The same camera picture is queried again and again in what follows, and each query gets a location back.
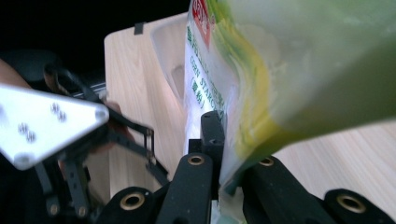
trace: person's arm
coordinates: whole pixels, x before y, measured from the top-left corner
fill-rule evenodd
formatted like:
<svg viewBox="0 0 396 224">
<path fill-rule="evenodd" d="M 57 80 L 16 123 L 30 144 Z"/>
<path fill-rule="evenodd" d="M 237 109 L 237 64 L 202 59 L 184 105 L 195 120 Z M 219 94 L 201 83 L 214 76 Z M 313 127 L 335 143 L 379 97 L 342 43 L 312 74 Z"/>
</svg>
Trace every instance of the person's arm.
<svg viewBox="0 0 396 224">
<path fill-rule="evenodd" d="M 0 59 L 0 83 L 31 88 L 11 66 Z"/>
</svg>

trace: food package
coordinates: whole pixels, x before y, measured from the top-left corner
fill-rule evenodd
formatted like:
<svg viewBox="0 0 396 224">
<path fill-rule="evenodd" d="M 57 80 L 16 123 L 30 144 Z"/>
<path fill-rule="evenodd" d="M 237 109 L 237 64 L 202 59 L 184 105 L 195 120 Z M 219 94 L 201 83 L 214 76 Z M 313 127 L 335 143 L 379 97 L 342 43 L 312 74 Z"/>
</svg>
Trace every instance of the food package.
<svg viewBox="0 0 396 224">
<path fill-rule="evenodd" d="M 219 183 L 282 147 L 396 115 L 396 1 L 191 0 L 187 139 L 218 110 Z"/>
</svg>

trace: light wood tabletop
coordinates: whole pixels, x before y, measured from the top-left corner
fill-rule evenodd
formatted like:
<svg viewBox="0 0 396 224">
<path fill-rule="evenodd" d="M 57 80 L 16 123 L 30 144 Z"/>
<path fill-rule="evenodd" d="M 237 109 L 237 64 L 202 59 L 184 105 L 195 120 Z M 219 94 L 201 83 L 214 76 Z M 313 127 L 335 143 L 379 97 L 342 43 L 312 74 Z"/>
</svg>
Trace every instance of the light wood tabletop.
<svg viewBox="0 0 396 224">
<path fill-rule="evenodd" d="M 186 18 L 187 14 L 180 14 L 145 23 L 143 34 L 130 28 L 105 39 L 108 99 L 118 102 L 129 119 L 154 129 L 156 155 L 170 178 L 183 154 L 186 113 L 166 81 L 150 35 L 158 27 Z M 184 30 L 172 28 L 168 34 L 184 39 Z M 175 49 L 184 48 L 183 41 L 174 44 Z M 275 156 L 319 198 L 330 189 L 351 189 L 396 220 L 395 121 L 297 143 Z M 130 186 L 159 187 L 145 171 L 144 159 L 134 153 L 116 148 L 109 152 L 109 163 L 111 195 Z"/>
</svg>

